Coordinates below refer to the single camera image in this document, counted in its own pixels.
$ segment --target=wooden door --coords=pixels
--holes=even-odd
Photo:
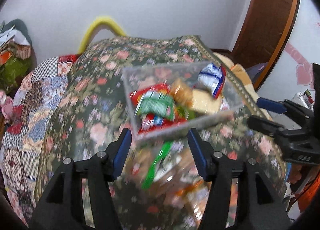
[[[266,63],[274,53],[288,21],[293,0],[251,0],[232,51],[244,68]]]

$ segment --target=pink toy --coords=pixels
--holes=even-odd
[[[13,100],[2,90],[0,90],[0,107],[3,117],[7,121],[10,120],[13,115]]]

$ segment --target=yellow foam tube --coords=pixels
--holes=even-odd
[[[120,28],[120,26],[111,17],[97,17],[96,20],[91,23],[90,27],[85,33],[80,43],[78,54],[82,54],[86,50],[93,31],[100,25],[107,25],[111,29],[111,31],[117,36],[127,36],[127,34],[122,30],[122,28]]]

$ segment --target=silver screw head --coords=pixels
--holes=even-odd
[[[68,164],[71,163],[71,161],[72,161],[72,159],[70,159],[70,158],[65,158],[65,159],[63,160],[63,163],[66,164],[66,165],[68,165]]]
[[[257,161],[253,158],[248,159],[249,164],[254,165],[257,163]]]
[[[213,154],[217,159],[222,157],[222,153],[221,152],[214,152]]]
[[[99,158],[103,158],[105,155],[106,155],[106,153],[104,151],[100,151],[100,152],[97,153],[97,156]]]

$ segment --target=plastic bin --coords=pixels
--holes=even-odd
[[[200,71],[209,63],[210,62],[202,61],[194,63],[168,63],[154,66],[143,65],[123,68],[122,78],[128,113],[132,125],[132,136],[137,144],[185,137],[190,128],[201,130],[214,126],[217,123],[228,119],[230,114],[238,111],[244,106],[242,98],[237,93],[233,84],[226,78],[222,94],[228,102],[230,110],[219,111],[213,115],[203,115],[177,126],[138,134],[138,131],[141,128],[141,120],[139,117],[134,115],[135,106],[129,98],[130,93],[157,83],[166,82],[168,84],[172,84],[178,77],[183,77],[186,84],[192,87],[196,83]]]

